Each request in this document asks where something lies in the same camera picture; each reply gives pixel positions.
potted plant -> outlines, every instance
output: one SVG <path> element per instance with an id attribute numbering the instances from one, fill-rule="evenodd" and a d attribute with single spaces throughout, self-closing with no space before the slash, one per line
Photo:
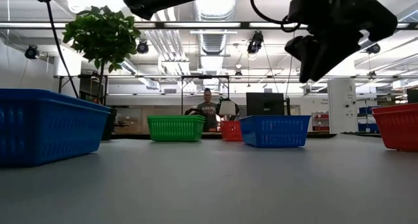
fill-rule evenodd
<path id="1" fill-rule="evenodd" d="M 77 14 L 76 19 L 65 26 L 64 43 L 73 41 L 71 48 L 89 62 L 94 61 L 99 75 L 100 99 L 103 72 L 105 65 L 110 63 L 109 72 L 121 69 L 124 58 L 136 54 L 136 39 L 140 31 L 135 27 L 133 16 L 125 17 L 121 11 L 112 12 L 107 6 L 91 7 Z"/>

desk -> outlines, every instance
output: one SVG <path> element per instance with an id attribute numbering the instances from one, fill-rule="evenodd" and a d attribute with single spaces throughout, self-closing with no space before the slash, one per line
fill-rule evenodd
<path id="1" fill-rule="evenodd" d="M 380 138 L 261 150 L 113 140 L 92 155 L 0 170 L 2 224 L 416 223 L 418 153 Z"/>

blue bin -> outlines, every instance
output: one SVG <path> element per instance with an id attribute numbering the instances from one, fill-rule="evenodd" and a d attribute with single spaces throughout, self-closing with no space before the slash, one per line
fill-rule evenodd
<path id="1" fill-rule="evenodd" d="M 240 119 L 242 140 L 257 148 L 304 146 L 311 116 L 249 116 Z"/>
<path id="2" fill-rule="evenodd" d="M 97 151 L 109 111 L 52 91 L 0 89 L 0 166 L 36 166 Z"/>

ceiling duct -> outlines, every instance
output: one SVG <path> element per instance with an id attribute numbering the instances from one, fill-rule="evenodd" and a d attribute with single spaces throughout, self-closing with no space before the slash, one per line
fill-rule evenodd
<path id="1" fill-rule="evenodd" d="M 231 21 L 235 4 L 236 0 L 197 0 L 194 2 L 195 20 L 199 22 Z M 205 55 L 201 57 L 203 71 L 220 71 L 222 69 L 223 57 L 219 55 L 225 54 L 226 43 L 227 34 L 199 34 L 201 54 Z M 213 80 L 206 82 L 211 82 L 211 86 L 208 88 L 216 88 L 213 85 Z"/>
<path id="2" fill-rule="evenodd" d="M 125 59 L 123 63 L 120 63 L 120 66 L 132 75 L 145 75 L 144 73 L 137 71 L 137 67 L 128 59 Z M 150 80 L 149 78 L 138 78 L 138 80 L 145 84 L 147 89 L 160 89 L 160 84 L 157 81 Z"/>

